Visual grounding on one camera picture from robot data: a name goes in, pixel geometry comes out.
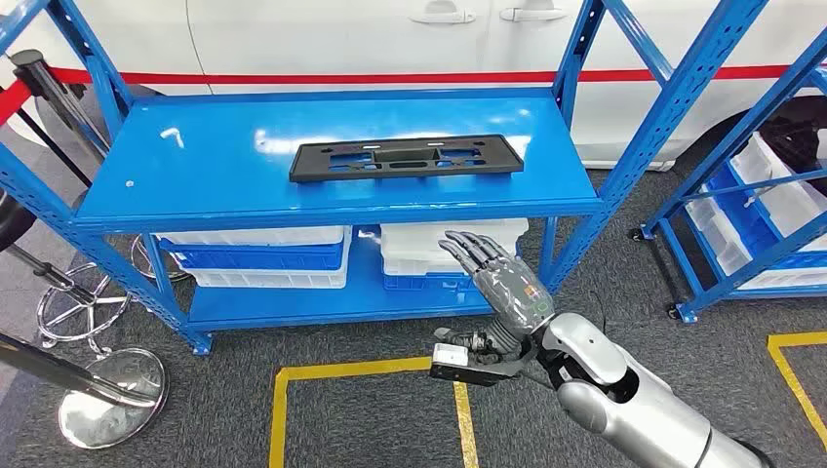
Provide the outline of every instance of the robot finger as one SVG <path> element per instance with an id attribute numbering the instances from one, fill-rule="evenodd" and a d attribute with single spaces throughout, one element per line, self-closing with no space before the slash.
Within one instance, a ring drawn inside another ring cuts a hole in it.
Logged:
<path id="1" fill-rule="evenodd" d="M 468 256 L 468 253 L 466 253 L 455 242 L 442 240 L 439 241 L 438 244 L 443 250 L 448 251 L 449 254 L 453 255 L 453 257 L 456 258 L 456 261 L 458 261 L 459 264 L 462 265 L 462 269 L 467 271 L 469 275 L 473 276 L 474 273 L 476 273 L 483 267 L 483 265 L 477 262 L 477 260 Z"/>
<path id="2" fill-rule="evenodd" d="M 456 231 L 445 231 L 445 235 L 452 241 L 458 243 L 463 249 L 466 249 L 468 253 L 475 260 L 477 260 L 477 263 L 479 263 L 481 267 L 485 268 L 486 261 L 489 259 L 489 256 L 486 255 L 473 242 L 471 242 L 470 239 Z"/>
<path id="3" fill-rule="evenodd" d="M 489 236 L 479 235 L 477 236 L 483 243 L 487 244 L 490 248 L 496 251 L 496 256 L 502 256 L 504 258 L 509 258 L 511 255 L 505 251 L 505 249 L 497 243 L 494 239 Z"/>
<path id="4" fill-rule="evenodd" d="M 475 246 L 479 247 L 480 250 L 482 250 L 486 254 L 486 256 L 488 257 L 488 260 L 493 260 L 493 259 L 495 259 L 499 256 L 499 252 L 497 252 L 496 249 L 493 246 L 491 246 L 488 242 L 480 239 L 473 232 L 462 231 L 462 232 L 460 232 L 460 234 L 467 237 L 468 240 L 473 242 Z"/>

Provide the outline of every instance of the yellow line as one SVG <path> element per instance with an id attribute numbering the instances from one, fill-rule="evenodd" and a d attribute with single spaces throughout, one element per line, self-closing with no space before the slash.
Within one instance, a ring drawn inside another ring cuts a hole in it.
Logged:
<path id="1" fill-rule="evenodd" d="M 827 331 L 810 331 L 807 333 L 771 334 L 768 346 L 807 346 L 810 344 L 827 344 Z"/>
<path id="2" fill-rule="evenodd" d="M 287 384 L 290 381 L 287 368 L 276 374 L 273 391 L 273 423 L 270 427 L 270 468 L 284 466 L 285 434 L 287 433 Z"/>
<path id="3" fill-rule="evenodd" d="M 284 467 L 285 435 L 287 433 L 287 386 L 291 380 L 352 377 L 374 373 L 427 371 L 429 369 L 431 369 L 430 357 L 281 368 L 276 374 L 276 385 L 273 390 L 273 422 L 270 426 L 270 468 Z"/>
<path id="4" fill-rule="evenodd" d="M 474 439 L 474 423 L 471 422 L 471 404 L 468 402 L 468 387 L 464 383 L 453 383 L 453 399 L 456 401 L 456 419 L 459 422 L 462 461 L 465 463 L 465 468 L 479 468 L 477 442 Z"/>
<path id="5" fill-rule="evenodd" d="M 290 374 L 290 380 L 308 380 L 313 378 L 353 377 L 372 373 L 391 373 L 402 371 L 427 371 L 431 369 L 431 358 L 389 359 L 385 361 L 367 361 L 364 363 L 327 364 L 321 366 L 303 366 L 300 368 L 283 368 Z"/>
<path id="6" fill-rule="evenodd" d="M 827 344 L 827 332 L 793 333 L 786 335 L 774 334 L 769 337 L 767 349 L 769 350 L 769 355 L 778 366 L 781 376 L 784 377 L 790 390 L 793 391 L 793 395 L 799 401 L 802 410 L 809 420 L 809 424 L 815 429 L 818 437 L 821 438 L 822 444 L 824 444 L 824 449 L 827 450 L 827 427 L 824 426 L 824 421 L 821 420 L 821 416 L 812 405 L 807 393 L 805 393 L 804 387 L 802 387 L 798 377 L 796 377 L 792 368 L 790 368 L 790 363 L 787 362 L 787 359 L 781 352 L 782 346 L 804 346 L 808 344 Z"/>

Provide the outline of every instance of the car door handle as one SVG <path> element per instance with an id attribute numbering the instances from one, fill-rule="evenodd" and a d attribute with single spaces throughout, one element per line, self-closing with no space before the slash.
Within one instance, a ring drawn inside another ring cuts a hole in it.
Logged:
<path id="1" fill-rule="evenodd" d="M 499 17 L 501 19 L 511 22 L 558 20 L 566 15 L 567 13 L 559 8 L 551 8 L 548 10 L 506 8 L 505 10 L 499 12 Z"/>
<path id="2" fill-rule="evenodd" d="M 471 10 L 457 10 L 450 13 L 422 13 L 408 18 L 425 24 L 463 24 L 475 20 L 477 14 Z"/>

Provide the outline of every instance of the plastic bin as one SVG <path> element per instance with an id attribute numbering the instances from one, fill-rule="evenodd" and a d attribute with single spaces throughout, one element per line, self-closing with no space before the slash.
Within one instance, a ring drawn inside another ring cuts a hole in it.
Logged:
<path id="1" fill-rule="evenodd" d="M 317 246 L 179 245 L 167 239 L 161 248 L 181 268 L 244 268 L 267 270 L 337 270 L 344 241 Z"/>
<path id="2" fill-rule="evenodd" d="M 464 273 L 428 273 L 421 276 L 384 275 L 384 286 L 387 290 L 397 291 L 453 290 L 479 293 L 471 277 Z"/>
<path id="3" fill-rule="evenodd" d="M 794 174 L 757 132 L 750 137 L 746 148 L 730 161 L 739 181 L 745 183 Z M 827 197 L 806 182 L 784 183 L 769 190 L 764 189 L 760 193 L 754 203 L 756 209 L 784 237 L 827 211 Z M 751 190 L 749 195 L 754 196 L 755 191 Z M 827 251 L 827 235 L 804 246 L 802 251 Z"/>
<path id="4" fill-rule="evenodd" d="M 345 226 L 279 227 L 229 231 L 159 232 L 155 235 L 179 245 L 315 246 L 338 244 Z"/>
<path id="5" fill-rule="evenodd" d="M 340 289 L 347 281 L 347 258 L 352 229 L 344 229 L 341 262 L 336 270 L 186 268 L 198 286 L 212 288 L 303 288 Z"/>
<path id="6" fill-rule="evenodd" d="M 749 146 L 741 154 L 746 153 L 748 149 Z M 765 161 L 764 156 L 762 156 L 761 158 L 757 158 L 756 160 L 759 161 L 759 163 Z M 740 167 L 742 169 L 742 172 L 750 176 L 755 176 L 756 174 L 759 174 L 760 172 L 764 171 L 766 167 L 768 167 L 760 164 L 745 166 L 744 160 L 741 160 L 739 164 L 741 164 Z M 788 176 L 790 173 L 788 172 L 784 175 L 777 174 L 777 168 L 773 169 L 773 178 Z M 746 180 L 741 178 L 741 175 L 737 171 L 733 159 L 731 162 L 727 162 L 726 164 L 724 164 L 721 167 L 721 169 L 713 177 L 709 179 L 708 185 L 710 189 L 721 189 L 734 187 L 737 185 L 743 185 L 744 183 L 751 182 L 747 182 Z M 754 190 L 730 192 L 715 196 L 717 204 L 720 206 L 721 210 L 723 210 L 723 213 L 729 219 L 729 221 L 731 221 L 731 224 L 734 226 L 735 230 L 740 236 L 741 241 L 743 242 L 744 246 L 746 246 L 751 256 L 757 256 L 760 252 L 763 252 L 764 250 L 768 249 L 773 244 L 782 240 L 785 236 L 782 233 L 782 231 L 778 228 L 776 223 L 773 221 L 773 217 L 768 209 L 768 206 L 763 201 L 764 197 L 769 195 L 771 192 L 778 190 L 784 185 L 778 185 L 759 196 L 756 196 Z M 802 200 L 805 200 L 804 205 L 807 205 L 807 200 L 812 199 L 805 195 L 807 192 L 802 187 L 799 188 L 801 188 L 801 191 L 795 192 L 794 196 L 800 197 Z M 799 204 L 794 203 L 793 200 L 786 200 L 785 203 L 787 203 L 785 210 L 786 212 L 799 213 Z M 777 212 L 780 211 L 778 206 L 773 206 L 774 210 L 776 210 Z M 784 216 L 786 216 L 787 219 L 795 217 L 792 214 L 785 214 Z M 809 266 L 827 266 L 827 251 L 824 250 L 824 239 L 825 238 L 822 236 L 821 238 L 816 239 L 815 241 L 805 246 L 803 249 L 799 250 L 798 253 L 788 255 L 786 258 L 778 262 L 778 264 L 776 264 L 774 268 L 802 268 Z"/>
<path id="7" fill-rule="evenodd" d="M 724 275 L 734 271 L 752 260 L 752 255 L 741 241 L 741 236 L 729 221 L 724 211 L 712 198 L 693 200 L 687 204 L 687 213 L 698 231 L 703 235 L 703 242 L 712 251 L 717 264 Z M 824 255 L 819 253 L 797 253 L 794 255 L 799 268 L 786 266 L 789 258 L 771 267 L 752 280 L 744 283 L 739 290 L 757 290 L 766 288 L 788 288 L 827 284 L 827 263 Z"/>
<path id="8" fill-rule="evenodd" d="M 437 244 L 445 239 L 445 231 L 449 229 L 490 236 L 515 254 L 517 238 L 529 230 L 529 221 L 521 217 L 381 224 L 384 274 L 423 276 L 428 273 L 462 273 L 459 263 Z"/>
<path id="9" fill-rule="evenodd" d="M 718 266 L 729 276 L 752 260 L 738 231 L 712 198 L 687 203 L 687 213 L 715 256 Z"/>

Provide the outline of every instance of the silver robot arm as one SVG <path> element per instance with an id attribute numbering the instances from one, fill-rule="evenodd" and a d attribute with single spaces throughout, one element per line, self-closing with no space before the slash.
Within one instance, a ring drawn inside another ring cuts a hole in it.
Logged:
<path id="1" fill-rule="evenodd" d="M 584 317 L 555 314 L 529 267 L 494 240 L 447 231 L 440 246 L 472 276 L 494 319 L 481 331 L 438 329 L 431 375 L 480 385 L 538 360 L 577 424 L 644 468 L 763 468 L 756 448 L 724 435 Z"/>

